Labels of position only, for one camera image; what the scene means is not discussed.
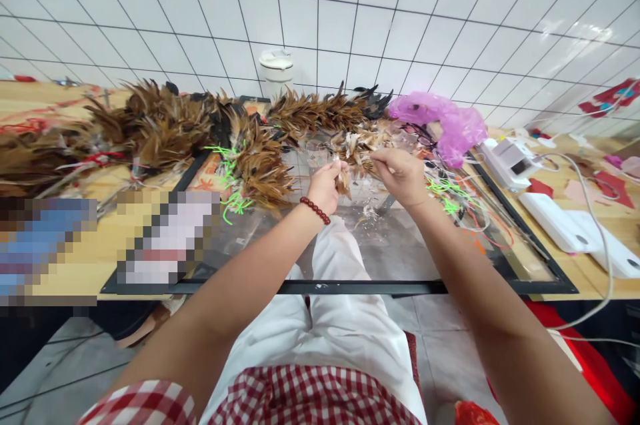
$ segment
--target white container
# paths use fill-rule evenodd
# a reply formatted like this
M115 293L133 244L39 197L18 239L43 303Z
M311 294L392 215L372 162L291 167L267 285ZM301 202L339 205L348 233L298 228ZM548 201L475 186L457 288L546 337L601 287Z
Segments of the white container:
M293 89L293 61L284 48L264 50L260 54L260 68L266 80L266 94L272 101Z

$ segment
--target white cable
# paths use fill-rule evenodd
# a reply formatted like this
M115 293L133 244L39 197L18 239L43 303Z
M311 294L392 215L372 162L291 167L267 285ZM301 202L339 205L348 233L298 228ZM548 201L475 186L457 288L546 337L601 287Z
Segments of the white cable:
M602 225L600 224L600 222L598 222L597 218L595 217L595 213L593 212L593 207L591 206L591 199L589 198L589 192L587 191L587 184L585 183L585 180L582 177L582 173L580 173L580 169L578 168L578 165L576 165L575 162L571 158L569 158L566 155L563 155L562 153L553 153L553 152L552 153L545 153L543 155L540 155L540 156L536 157L535 159L542 159L542 158L544 158L545 156L548 156L548 155L555 155L555 156L559 156L559 157L564 158L565 160L567 160L571 164L571 166L573 167L575 172L578 174L578 179L580 181L580 185L582 186L582 191L585 194L585 199L587 201L587 208L589 209L589 214L593 218L593 221L595 222L595 225L598 228L598 232L600 232L600 236L602 237L602 244L603 244L603 246L605 248L605 257L606 257L606 259L605 259L605 261L606 261L605 268L606 268L607 274L609 276L609 282L608 282L608 285L607 285L607 294L603 298L602 302L600 302L592 310L590 310L589 312L587 312L586 314L584 314L583 316L581 316L577 320L573 320L572 322L570 322L568 324L564 324L564 325L559 326L559 327L549 328L549 330L566 330L567 328L572 328L573 326L576 326L577 324L581 324L582 322L584 322L588 318L591 318L597 312L599 312L605 306L607 306L607 304L611 301L611 298L613 297L613 270L611 269L611 256L609 255L609 246L607 244L607 237L605 236L605 232L604 232L604 229L603 229Z

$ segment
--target plastic bag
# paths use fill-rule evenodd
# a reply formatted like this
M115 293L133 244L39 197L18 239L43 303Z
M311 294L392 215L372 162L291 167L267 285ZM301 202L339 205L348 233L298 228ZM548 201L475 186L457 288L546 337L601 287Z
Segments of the plastic bag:
M460 168L464 155L473 146L489 138L482 115L474 108L458 108L450 99L414 91L402 95L389 104L389 117L426 125L440 121L442 136L437 150L442 160L449 166Z

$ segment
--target red paper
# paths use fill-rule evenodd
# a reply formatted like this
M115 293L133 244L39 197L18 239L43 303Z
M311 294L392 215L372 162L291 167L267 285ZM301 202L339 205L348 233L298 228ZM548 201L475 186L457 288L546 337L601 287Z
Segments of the red paper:
M536 180L535 178L529 178L531 182L531 186L529 187L529 192L531 193L544 193L549 198L553 198L553 188L551 188L546 183L543 183L540 180Z
M613 190L611 189L613 188L618 195L618 198L613 201L617 201L618 203L621 203L624 206L635 209L635 206L631 201L631 197L629 197L629 194L627 193L626 181L624 181L621 178L615 177L610 173L607 173L606 171L598 171L593 176L595 177L596 183L598 183L598 186L600 187L600 190L602 191L602 194L604 196L615 197L616 193L613 193Z

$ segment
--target red checkered shirt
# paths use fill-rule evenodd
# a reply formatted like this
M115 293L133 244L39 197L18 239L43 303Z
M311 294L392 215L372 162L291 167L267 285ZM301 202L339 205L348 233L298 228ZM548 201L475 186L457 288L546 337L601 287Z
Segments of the red checkered shirt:
M103 398L79 424L194 424L193 407L180 385L146 380ZM300 365L246 369L208 423L419 424L366 373Z

